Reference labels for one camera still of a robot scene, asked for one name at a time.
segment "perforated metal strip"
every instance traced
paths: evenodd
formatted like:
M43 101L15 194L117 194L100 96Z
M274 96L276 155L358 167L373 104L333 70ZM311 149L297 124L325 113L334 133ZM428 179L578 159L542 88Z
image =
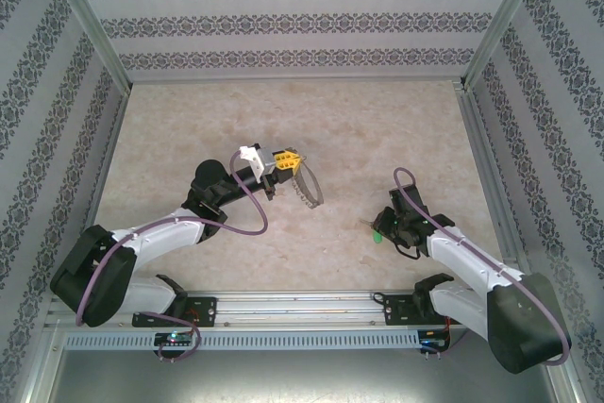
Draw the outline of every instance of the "perforated metal strip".
M69 334L68 350L149 350L153 332L76 332ZM317 350L418 348L416 330L338 332L202 332L204 350Z

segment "wall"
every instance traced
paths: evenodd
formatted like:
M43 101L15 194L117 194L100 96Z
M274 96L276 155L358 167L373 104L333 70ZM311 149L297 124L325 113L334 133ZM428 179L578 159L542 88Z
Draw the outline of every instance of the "wall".
M133 81L461 76L502 0L90 0Z
M475 87L533 271L553 282L589 401L604 400L604 0L522 0Z
M0 0L0 402L84 227L126 103L67 0Z

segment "black bracket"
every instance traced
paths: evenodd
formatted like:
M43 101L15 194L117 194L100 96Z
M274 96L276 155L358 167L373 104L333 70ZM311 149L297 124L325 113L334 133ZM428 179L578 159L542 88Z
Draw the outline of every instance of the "black bracket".
M416 205L428 213L428 207L424 205L422 197L414 184L405 186L403 190ZM427 257L428 237L434 233L436 227L424 219L424 216L407 202L398 189L390 191L390 199L393 204L392 207L384 208L377 215L376 220L372 224L372 229L393 242L398 253L408 259L419 260L421 257L420 254L424 254ZM432 217L444 227L455 226L455 223L444 214L436 214ZM415 247L416 255L407 254L400 247L406 249Z
M386 326L443 325L446 319L434 311L429 292L451 280L447 274L437 274L415 283L412 294L374 293L373 299L384 307Z
M386 326L444 325L445 318L438 313L422 314L415 305L413 294L374 293L374 301L384 307Z
M214 327L217 301L218 299L215 297L189 296L185 303L184 313L179 318L194 323L197 327ZM132 316L132 326L183 328L181 324L141 315L140 313L134 313Z

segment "beige marble floor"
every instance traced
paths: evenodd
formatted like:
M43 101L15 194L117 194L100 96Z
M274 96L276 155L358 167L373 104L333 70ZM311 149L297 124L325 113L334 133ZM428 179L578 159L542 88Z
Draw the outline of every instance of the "beige marble floor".
M189 290L409 289L445 271L374 243L368 226L389 203L392 172L417 176L431 212L454 219L500 257L476 165L449 82L238 82L135 86L97 223L133 227L186 197L197 164L242 144L292 146L308 157L325 205L309 210L288 183L260 201L270 221L257 238L219 232L149 263ZM225 207L233 226L257 228L248 200Z

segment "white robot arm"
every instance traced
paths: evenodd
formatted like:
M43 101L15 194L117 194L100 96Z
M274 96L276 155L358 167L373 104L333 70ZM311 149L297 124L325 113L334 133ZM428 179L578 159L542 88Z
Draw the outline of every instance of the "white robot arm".
M561 353L567 357L570 336L546 277L525 275L494 259L466 239L448 217L430 217L414 181L390 191L390 196L393 207L386 207L372 228L403 256L431 257L462 280L441 274L418 282L413 301L420 313L448 317L470 328L511 373L544 361L558 364L549 360ZM417 254L400 247L416 247Z
M78 313L78 322L96 327L116 313L148 311L180 318L184 305L178 295L183 291L175 282L166 276L133 274L163 254L206 241L220 228L251 235L266 229L263 212L264 228L258 232L226 226L221 207L256 191L271 200L277 184L297 177L302 159L293 151L270 152L257 144L242 146L231 159L231 169L237 157L249 166L231 175L218 160L199 164L187 199L168 216L138 227L107 231L92 226L82 233L50 283Z

